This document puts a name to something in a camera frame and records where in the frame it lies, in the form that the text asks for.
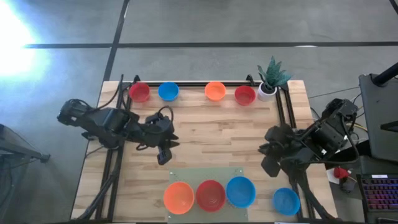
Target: wooden table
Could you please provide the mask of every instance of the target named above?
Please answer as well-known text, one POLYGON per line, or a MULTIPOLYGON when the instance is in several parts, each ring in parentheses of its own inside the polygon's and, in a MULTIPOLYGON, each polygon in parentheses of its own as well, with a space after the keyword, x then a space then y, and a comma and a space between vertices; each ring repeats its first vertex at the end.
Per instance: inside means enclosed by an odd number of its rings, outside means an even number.
MULTIPOLYGON (((112 97, 117 85, 117 82, 104 82, 99 105, 112 97)), ((297 127, 305 129, 312 124, 313 119, 304 82, 289 81, 289 89, 297 127)), ((266 142, 264 135, 267 130, 279 124, 276 102, 256 100, 249 106, 239 106, 234 99, 234 90, 235 87, 227 87, 225 98, 212 102, 206 99, 203 87, 180 87, 177 100, 164 102, 157 95, 157 87, 151 87, 149 101, 132 104, 132 111, 141 116, 140 122, 163 105, 170 105, 175 113, 175 134, 180 138, 178 141, 181 145, 172 148, 173 159, 170 162, 159 166, 156 148, 136 151, 136 143, 125 144, 114 222, 166 222, 167 211, 162 197, 169 184, 169 168, 226 166, 244 167, 244 175, 257 188, 256 201, 248 208, 250 222, 296 220, 296 217, 277 213, 272 207, 275 190, 290 187, 290 184, 282 171, 276 178, 269 177, 261 168, 263 155, 257 152, 258 147, 266 142)), ((282 94, 285 117, 288 118, 284 98, 282 94)), ((115 107, 116 100, 109 106, 115 107)), ((98 142, 90 142, 88 152, 98 146, 98 142)), ((82 214, 98 193, 105 156, 106 150, 103 149, 85 159, 72 218, 82 214)), ((311 165, 307 174, 317 199, 336 217, 325 167, 322 164, 311 165)), ((108 199, 105 198, 103 216, 108 211, 108 199)), ((308 214, 303 198, 302 209, 304 214, 308 214)))

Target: blue bowl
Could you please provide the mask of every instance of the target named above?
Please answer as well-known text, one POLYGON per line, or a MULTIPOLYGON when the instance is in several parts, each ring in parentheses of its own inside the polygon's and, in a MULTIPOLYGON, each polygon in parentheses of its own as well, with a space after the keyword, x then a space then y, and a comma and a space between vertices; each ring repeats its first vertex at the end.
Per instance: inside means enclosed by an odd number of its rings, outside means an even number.
POLYGON ((247 208, 256 199, 256 188, 246 177, 232 178, 226 185, 226 197, 237 208, 247 208))
POLYGON ((178 85, 173 82, 167 82, 160 85, 158 94, 162 100, 173 101, 177 98, 180 89, 178 85))
POLYGON ((300 199, 296 192, 288 188, 279 188, 272 199, 275 209, 283 215, 295 215, 300 208, 300 199))

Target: orange bowl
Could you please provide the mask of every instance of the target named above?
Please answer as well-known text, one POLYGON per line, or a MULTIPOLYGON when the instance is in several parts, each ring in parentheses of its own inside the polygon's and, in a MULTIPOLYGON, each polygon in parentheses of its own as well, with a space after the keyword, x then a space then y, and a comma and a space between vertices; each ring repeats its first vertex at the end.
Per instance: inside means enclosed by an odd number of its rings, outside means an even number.
POLYGON ((175 214, 187 213, 195 201, 193 190, 185 182, 174 182, 170 184, 163 195, 163 202, 166 209, 175 214))
POLYGON ((220 82, 209 82, 205 87, 205 95, 213 101, 221 100, 226 93, 224 84, 220 82))

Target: white pot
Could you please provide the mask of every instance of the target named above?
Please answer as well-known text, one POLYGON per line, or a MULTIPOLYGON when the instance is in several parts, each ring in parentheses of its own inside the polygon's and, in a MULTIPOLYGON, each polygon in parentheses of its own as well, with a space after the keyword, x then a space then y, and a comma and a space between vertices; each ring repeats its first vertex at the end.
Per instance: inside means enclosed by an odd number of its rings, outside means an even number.
POLYGON ((278 88, 275 88, 275 91, 273 92, 273 93, 264 93, 262 90, 261 90, 261 85, 262 85, 263 83, 261 83, 260 85, 259 85, 259 88, 258 88, 258 90, 257 90, 257 98, 259 99, 259 100, 261 100, 261 101, 270 101, 270 100, 272 100, 273 98, 274 98, 274 95, 275 95, 275 93, 276 93, 276 89, 278 88))

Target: green plant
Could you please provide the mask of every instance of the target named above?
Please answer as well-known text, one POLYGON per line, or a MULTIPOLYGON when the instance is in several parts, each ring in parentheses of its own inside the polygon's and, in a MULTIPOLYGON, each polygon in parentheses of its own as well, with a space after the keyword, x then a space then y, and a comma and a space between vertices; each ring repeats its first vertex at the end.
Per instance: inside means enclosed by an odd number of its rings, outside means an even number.
POLYGON ((275 63, 275 58, 272 56, 269 62, 267 72, 264 72, 260 65, 257 65, 261 80, 264 82, 268 90, 273 90, 275 87, 287 83, 292 78, 291 75, 286 74, 286 70, 280 71, 282 62, 275 63))

